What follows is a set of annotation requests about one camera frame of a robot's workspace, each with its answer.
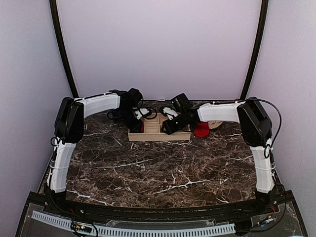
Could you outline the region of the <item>red santa sock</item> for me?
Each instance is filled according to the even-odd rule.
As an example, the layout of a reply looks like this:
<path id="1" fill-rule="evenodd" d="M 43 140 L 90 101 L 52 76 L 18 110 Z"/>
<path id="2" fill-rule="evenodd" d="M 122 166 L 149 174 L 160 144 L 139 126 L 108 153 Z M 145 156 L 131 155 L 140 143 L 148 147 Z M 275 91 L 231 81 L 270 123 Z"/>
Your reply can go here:
<path id="1" fill-rule="evenodd" d="M 195 125 L 194 135 L 196 137 L 206 137 L 210 133 L 208 122 L 199 122 Z"/>

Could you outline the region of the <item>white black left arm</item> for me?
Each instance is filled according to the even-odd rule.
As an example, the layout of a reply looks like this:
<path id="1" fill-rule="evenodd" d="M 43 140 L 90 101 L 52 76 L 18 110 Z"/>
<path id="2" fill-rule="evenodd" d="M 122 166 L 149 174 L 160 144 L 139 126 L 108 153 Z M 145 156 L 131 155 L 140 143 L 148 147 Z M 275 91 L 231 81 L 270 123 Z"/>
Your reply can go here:
<path id="1" fill-rule="evenodd" d="M 84 119 L 108 111 L 112 119 L 123 123 L 131 132 L 141 132 L 143 122 L 137 118 L 135 109 L 143 99 L 138 89 L 129 91 L 111 90 L 90 97 L 62 100 L 55 121 L 55 137 L 51 140 L 54 148 L 50 162 L 47 186 L 55 193 L 66 190 L 66 178 L 70 159 L 76 144 L 84 134 Z"/>

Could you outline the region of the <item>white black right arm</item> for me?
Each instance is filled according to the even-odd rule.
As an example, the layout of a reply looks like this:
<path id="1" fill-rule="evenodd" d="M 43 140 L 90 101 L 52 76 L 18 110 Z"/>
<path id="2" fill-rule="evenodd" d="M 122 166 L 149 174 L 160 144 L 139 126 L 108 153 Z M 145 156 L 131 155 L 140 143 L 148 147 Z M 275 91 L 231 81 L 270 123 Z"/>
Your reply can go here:
<path id="1" fill-rule="evenodd" d="M 160 107 L 159 111 L 168 119 L 162 123 L 161 132 L 171 135 L 193 127 L 199 122 L 230 121 L 240 124 L 242 137 L 250 146 L 256 171 L 256 190 L 268 194 L 274 188 L 275 161 L 273 144 L 276 135 L 273 123 L 262 106 L 264 100 L 250 97 L 234 102 L 211 102 L 194 105 L 182 93 L 171 100 L 171 107 Z"/>

